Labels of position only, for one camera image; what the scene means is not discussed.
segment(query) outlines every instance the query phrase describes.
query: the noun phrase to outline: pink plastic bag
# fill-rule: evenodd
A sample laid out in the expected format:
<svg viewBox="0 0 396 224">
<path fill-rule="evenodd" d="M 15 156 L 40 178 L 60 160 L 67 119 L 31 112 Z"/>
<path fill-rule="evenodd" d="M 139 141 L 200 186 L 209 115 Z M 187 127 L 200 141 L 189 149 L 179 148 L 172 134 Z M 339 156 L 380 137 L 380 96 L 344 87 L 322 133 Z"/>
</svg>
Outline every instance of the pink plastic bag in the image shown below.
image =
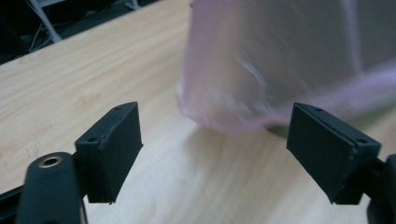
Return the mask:
<svg viewBox="0 0 396 224">
<path fill-rule="evenodd" d="M 228 133 L 292 104 L 350 118 L 396 101 L 396 2 L 195 0 L 180 111 Z"/>
</svg>

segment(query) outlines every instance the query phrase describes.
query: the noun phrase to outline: dark floor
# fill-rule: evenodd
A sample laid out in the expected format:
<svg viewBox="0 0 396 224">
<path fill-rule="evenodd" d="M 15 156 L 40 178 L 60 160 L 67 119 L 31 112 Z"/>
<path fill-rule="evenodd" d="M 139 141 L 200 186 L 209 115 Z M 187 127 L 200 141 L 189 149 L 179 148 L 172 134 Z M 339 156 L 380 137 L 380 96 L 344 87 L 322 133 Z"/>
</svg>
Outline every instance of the dark floor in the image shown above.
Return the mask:
<svg viewBox="0 0 396 224">
<path fill-rule="evenodd" d="M 133 13 L 133 10 L 125 6 L 125 3 L 130 0 L 117 0 L 116 2 L 104 6 L 101 10 L 89 10 L 77 21 L 67 21 L 53 24 L 56 32 L 62 39 L 66 39 L 72 35 L 76 35 L 94 26 L 100 25 L 106 21 L 111 21 L 126 13 Z M 157 0 L 139 0 L 139 5 L 145 7 Z M 43 49 L 51 44 L 49 34 L 45 27 L 41 26 L 37 29 L 35 34 L 21 36 L 22 44 L 27 48 L 26 53 L 34 52 Z M 11 57 L 0 57 L 0 64 L 11 61 L 22 55 Z"/>
</svg>

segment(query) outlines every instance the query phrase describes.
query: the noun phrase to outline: wood grain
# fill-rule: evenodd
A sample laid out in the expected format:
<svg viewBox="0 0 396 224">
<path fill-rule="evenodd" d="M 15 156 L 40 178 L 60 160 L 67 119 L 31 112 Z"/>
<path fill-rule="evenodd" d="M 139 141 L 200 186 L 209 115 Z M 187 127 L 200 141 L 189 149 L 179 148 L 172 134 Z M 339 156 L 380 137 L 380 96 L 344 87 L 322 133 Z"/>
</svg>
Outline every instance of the wood grain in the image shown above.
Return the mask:
<svg viewBox="0 0 396 224">
<path fill-rule="evenodd" d="M 27 165 L 74 141 L 115 105 L 139 103 L 143 147 L 115 204 L 87 204 L 90 223 L 366 223 L 330 205 L 265 130 L 226 135 L 177 108 L 191 9 L 165 0 L 0 66 L 0 192 Z M 394 153 L 396 111 L 364 130 Z"/>
</svg>

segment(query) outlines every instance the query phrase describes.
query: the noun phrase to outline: light wood surface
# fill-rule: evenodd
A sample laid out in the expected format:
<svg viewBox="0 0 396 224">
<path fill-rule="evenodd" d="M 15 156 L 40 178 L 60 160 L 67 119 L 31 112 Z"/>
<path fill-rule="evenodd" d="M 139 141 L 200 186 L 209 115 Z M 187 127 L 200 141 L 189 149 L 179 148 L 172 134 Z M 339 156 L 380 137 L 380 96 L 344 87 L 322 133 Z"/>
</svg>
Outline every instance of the light wood surface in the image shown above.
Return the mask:
<svg viewBox="0 0 396 224">
<path fill-rule="evenodd" d="M 266 130 L 227 135 L 177 109 L 190 24 L 187 0 L 164 0 L 0 66 L 0 192 L 35 158 L 73 153 L 111 107 L 137 101 L 143 143 L 115 204 L 86 204 L 90 223 L 367 223 L 331 205 Z M 363 130 L 394 153 L 396 111 Z"/>
</svg>

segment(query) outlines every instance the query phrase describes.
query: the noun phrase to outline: screw hole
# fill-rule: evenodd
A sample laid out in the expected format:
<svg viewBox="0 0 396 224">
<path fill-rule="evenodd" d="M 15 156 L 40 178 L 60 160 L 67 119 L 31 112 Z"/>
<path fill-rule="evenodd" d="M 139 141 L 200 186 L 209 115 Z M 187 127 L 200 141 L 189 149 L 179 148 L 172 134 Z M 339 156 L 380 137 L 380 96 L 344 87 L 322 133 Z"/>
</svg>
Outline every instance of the screw hole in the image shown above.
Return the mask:
<svg viewBox="0 0 396 224">
<path fill-rule="evenodd" d="M 88 140 L 88 142 L 95 142 L 96 140 L 98 140 L 98 138 L 97 137 L 90 137 L 87 140 Z"/>
<path fill-rule="evenodd" d="M 367 143 L 367 140 L 361 139 L 361 138 L 357 139 L 357 141 L 360 142 L 360 143 L 363 143 L 363 144 L 366 144 L 366 143 Z"/>
<path fill-rule="evenodd" d="M 50 168 L 52 166 L 56 166 L 59 163 L 61 163 L 62 157 L 56 156 L 56 157 L 49 157 L 44 159 L 40 164 L 38 164 L 39 167 L 41 168 Z"/>
</svg>

